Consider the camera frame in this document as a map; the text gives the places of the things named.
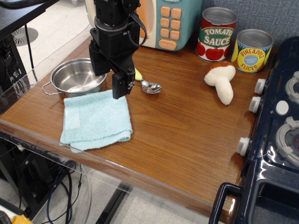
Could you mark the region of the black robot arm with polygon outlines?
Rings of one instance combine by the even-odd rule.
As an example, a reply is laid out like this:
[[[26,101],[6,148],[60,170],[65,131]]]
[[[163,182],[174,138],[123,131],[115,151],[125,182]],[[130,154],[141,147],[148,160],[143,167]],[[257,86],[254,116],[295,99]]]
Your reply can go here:
[[[136,13],[138,0],[96,0],[95,27],[89,54],[96,76],[113,71],[113,98],[130,94],[135,85],[133,54],[142,43],[140,30],[145,26]]]

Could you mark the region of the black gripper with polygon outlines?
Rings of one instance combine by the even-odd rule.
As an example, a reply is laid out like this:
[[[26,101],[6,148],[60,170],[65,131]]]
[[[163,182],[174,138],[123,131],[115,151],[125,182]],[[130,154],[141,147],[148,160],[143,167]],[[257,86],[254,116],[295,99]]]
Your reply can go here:
[[[137,22],[124,22],[120,26],[96,23],[90,30],[92,41],[89,55],[95,76],[114,71],[113,98],[131,93],[135,86],[133,54],[139,47],[140,26]]]

